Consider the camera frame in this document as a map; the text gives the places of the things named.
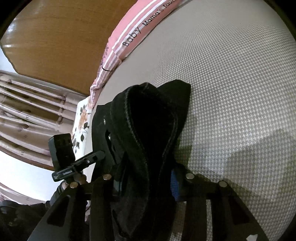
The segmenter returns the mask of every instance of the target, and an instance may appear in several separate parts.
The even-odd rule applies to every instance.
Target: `floral pattern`
[[[91,111],[90,97],[78,103],[74,127],[71,133],[76,159],[84,156],[85,140],[89,131]]]

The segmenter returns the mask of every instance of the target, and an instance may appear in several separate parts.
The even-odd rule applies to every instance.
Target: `houndstooth fabric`
[[[291,33],[261,0],[192,0],[118,67],[98,104],[134,84],[174,79],[192,85],[176,159],[211,181],[227,180],[270,241],[277,240],[296,213]],[[178,205],[172,241],[181,240],[185,208]]]

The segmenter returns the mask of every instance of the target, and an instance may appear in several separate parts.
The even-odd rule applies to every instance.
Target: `black velvet fabric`
[[[26,241],[47,209],[44,203],[20,205],[10,200],[0,202],[0,240]]]
[[[92,180],[106,173],[119,183],[111,203],[118,240],[165,240],[175,211],[170,192],[174,144],[184,126],[191,86],[173,80],[159,88],[135,85],[98,106],[93,151],[103,150]]]

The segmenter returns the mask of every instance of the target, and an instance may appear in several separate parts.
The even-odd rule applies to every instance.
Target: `fabric seat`
[[[192,0],[116,69],[97,105],[143,82],[190,83],[177,161],[227,180],[274,241],[296,213],[295,78],[296,42],[264,1]],[[178,206],[171,240],[181,239],[185,207]]]

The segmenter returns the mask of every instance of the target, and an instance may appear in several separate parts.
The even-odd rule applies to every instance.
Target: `white wall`
[[[2,49],[0,48],[0,70],[10,71],[16,73],[12,64],[8,61],[6,56],[4,55]]]
[[[16,73],[0,49],[0,70]],[[28,197],[47,201],[57,189],[52,171],[35,167],[0,151],[0,183]]]

